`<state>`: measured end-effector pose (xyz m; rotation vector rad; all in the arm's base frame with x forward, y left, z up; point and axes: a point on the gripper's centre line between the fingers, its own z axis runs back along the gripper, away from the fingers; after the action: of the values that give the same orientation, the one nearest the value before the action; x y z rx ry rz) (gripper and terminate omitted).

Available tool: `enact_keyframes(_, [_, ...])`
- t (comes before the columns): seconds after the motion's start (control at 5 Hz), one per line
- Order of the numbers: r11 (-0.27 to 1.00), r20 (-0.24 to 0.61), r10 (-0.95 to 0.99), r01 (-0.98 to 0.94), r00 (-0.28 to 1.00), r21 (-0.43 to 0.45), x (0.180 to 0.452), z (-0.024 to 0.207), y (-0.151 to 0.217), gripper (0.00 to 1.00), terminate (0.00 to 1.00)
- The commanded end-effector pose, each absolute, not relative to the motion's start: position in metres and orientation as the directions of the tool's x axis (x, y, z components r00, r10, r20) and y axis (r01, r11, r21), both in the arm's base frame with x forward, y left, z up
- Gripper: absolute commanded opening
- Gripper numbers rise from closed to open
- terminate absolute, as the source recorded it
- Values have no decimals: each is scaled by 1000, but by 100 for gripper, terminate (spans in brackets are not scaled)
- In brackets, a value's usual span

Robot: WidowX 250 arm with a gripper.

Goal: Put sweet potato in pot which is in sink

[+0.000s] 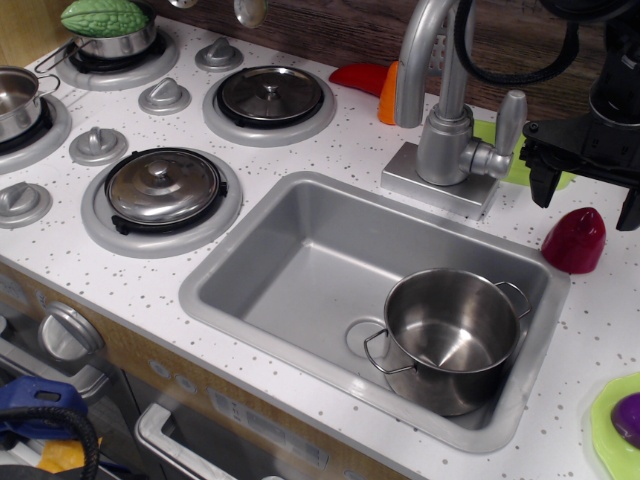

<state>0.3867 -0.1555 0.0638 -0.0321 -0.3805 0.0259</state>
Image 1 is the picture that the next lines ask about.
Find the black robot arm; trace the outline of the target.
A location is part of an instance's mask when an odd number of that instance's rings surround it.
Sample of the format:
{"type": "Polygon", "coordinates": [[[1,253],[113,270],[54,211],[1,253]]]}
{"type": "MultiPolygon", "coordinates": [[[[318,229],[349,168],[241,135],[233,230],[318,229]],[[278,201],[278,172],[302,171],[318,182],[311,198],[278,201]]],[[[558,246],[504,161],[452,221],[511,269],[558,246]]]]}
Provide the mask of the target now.
{"type": "Polygon", "coordinates": [[[628,189],[616,228],[639,228],[639,3],[544,1],[571,23],[603,22],[606,57],[589,93],[589,112],[528,122],[520,158],[533,201],[546,208],[563,172],[628,189]]]}

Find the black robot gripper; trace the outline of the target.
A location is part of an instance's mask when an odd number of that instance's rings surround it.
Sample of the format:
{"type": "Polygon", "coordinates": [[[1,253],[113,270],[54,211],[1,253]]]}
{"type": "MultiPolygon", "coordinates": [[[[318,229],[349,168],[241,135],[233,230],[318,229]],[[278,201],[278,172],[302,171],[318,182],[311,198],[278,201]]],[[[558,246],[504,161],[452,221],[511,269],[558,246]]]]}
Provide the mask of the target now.
{"type": "Polygon", "coordinates": [[[639,130],[614,127],[587,114],[532,121],[523,128],[521,159],[530,169],[531,196],[547,208],[563,172],[626,187],[616,229],[640,226],[639,130]]]}

